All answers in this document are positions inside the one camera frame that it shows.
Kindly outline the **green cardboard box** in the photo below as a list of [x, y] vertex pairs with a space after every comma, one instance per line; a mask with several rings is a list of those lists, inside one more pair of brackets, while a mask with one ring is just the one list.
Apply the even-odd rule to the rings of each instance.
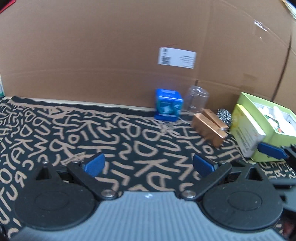
[[[277, 147], [295, 144], [295, 114], [290, 109], [245, 92], [240, 94], [237, 103], [242, 105], [262, 128], [265, 133], [264, 142]], [[275, 129], [275, 124], [271, 121], [271, 119], [278, 121], [274, 114], [275, 107], [279, 109], [283, 118], [290, 123], [293, 128], [292, 133]]]

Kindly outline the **white yellow carton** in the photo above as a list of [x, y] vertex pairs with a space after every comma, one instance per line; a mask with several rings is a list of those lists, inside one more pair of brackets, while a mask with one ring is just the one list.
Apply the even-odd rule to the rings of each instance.
[[265, 132], [241, 104], [236, 104], [231, 115], [230, 132], [235, 138], [241, 153], [251, 158], [257, 150], [257, 145], [266, 137]]

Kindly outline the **patterned black tan cloth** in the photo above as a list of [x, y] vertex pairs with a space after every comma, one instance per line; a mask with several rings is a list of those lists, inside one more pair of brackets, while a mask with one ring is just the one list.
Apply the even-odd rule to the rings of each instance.
[[[257, 164], [190, 118], [3, 99], [1, 240], [295, 240], [295, 146]], [[94, 178], [81, 164], [97, 153]], [[202, 178], [194, 154], [218, 168]]]

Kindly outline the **steel wool scrubber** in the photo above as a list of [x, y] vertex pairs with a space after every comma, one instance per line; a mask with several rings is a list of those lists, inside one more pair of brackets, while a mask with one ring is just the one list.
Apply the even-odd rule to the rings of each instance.
[[218, 109], [216, 112], [216, 115], [218, 116], [218, 118], [224, 122], [227, 127], [230, 127], [232, 124], [232, 116], [231, 113], [224, 108]]

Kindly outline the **blue cube box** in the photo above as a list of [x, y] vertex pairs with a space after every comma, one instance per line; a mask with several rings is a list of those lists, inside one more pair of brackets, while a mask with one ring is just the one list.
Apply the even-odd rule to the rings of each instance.
[[154, 118], [160, 121], [177, 121], [183, 103], [183, 98], [179, 92], [169, 89], [157, 89]]

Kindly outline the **white shipping label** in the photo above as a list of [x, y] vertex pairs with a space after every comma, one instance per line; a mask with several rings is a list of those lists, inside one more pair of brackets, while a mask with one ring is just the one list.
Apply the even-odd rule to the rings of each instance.
[[194, 69], [197, 53], [176, 48], [161, 47], [159, 49], [158, 64]]

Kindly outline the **large brown cardboard box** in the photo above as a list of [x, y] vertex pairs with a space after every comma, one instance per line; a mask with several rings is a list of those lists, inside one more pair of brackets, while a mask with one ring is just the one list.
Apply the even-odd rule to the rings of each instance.
[[[241, 92], [283, 102], [295, 20], [281, 1], [16, 1], [1, 13], [7, 96], [152, 107], [199, 85], [210, 109]], [[161, 47], [197, 53], [158, 64]]]

